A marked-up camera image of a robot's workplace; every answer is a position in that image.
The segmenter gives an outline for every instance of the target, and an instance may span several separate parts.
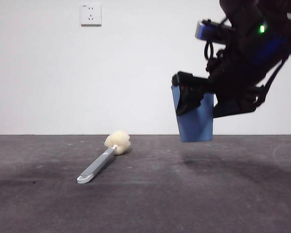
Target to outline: concrete floor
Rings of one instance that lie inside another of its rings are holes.
[[[0,233],[291,233],[291,136],[0,136]]]

